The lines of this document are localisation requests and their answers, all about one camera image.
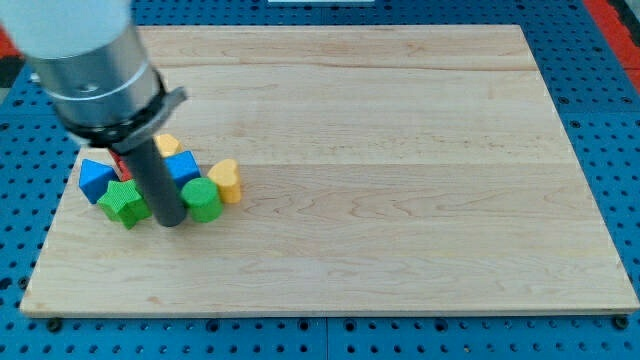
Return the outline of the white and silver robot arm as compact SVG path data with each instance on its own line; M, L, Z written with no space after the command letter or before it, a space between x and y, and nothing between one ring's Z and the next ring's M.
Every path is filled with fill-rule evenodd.
M153 136L186 99L166 89L121 0L2 0L1 26L36 73L64 128L125 162L156 221L186 209Z

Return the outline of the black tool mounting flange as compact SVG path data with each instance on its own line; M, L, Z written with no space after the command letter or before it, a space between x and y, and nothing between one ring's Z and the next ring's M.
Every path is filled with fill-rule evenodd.
M187 100L184 87L168 92L159 73L160 91L150 103L131 117L119 119L112 125L75 125L69 123L69 131L87 146L109 148L126 153L146 140L166 123L172 112Z

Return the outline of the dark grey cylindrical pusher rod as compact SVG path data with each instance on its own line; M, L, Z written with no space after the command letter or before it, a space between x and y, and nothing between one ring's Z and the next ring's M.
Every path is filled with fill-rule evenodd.
M174 227L186 218L178 188L153 139L120 152L156 221Z

